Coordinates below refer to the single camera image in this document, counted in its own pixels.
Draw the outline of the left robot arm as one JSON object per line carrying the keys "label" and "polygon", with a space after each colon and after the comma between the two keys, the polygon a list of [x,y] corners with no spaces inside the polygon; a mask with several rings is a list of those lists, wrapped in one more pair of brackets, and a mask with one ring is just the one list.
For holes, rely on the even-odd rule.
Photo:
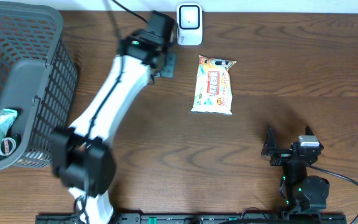
{"label": "left robot arm", "polygon": [[118,37],[109,75],[87,109],[50,136],[52,173],[68,187],[74,213],[60,223],[109,223],[109,188],[116,173],[111,149],[116,131],[140,91],[164,68],[175,20],[152,11],[145,29]]}

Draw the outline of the yellow snack bag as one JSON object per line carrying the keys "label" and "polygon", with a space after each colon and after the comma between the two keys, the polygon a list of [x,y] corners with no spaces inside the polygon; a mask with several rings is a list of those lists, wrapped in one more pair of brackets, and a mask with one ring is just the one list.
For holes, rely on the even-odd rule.
{"label": "yellow snack bag", "polygon": [[229,69],[235,60],[199,56],[192,113],[232,115],[232,90]]}

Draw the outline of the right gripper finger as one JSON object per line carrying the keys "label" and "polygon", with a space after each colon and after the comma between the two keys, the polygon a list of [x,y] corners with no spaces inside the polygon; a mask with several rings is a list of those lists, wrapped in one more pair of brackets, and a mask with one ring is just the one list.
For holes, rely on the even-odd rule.
{"label": "right gripper finger", "polygon": [[273,135],[273,129],[269,126],[267,129],[267,137],[262,148],[262,154],[273,154],[276,151],[276,142]]}
{"label": "right gripper finger", "polygon": [[305,128],[305,146],[320,146],[320,141],[314,135],[312,129],[307,126]]}

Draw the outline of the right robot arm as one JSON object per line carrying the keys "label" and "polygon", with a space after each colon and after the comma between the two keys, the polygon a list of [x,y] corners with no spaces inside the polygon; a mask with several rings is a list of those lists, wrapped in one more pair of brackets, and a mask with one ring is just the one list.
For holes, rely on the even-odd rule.
{"label": "right robot arm", "polygon": [[291,213],[319,212],[326,209],[329,182],[316,175],[308,175],[307,166],[318,160],[324,149],[310,127],[298,136],[289,148],[279,149],[273,129],[268,128],[261,155],[270,157],[271,166],[283,169],[280,193],[287,200]]}

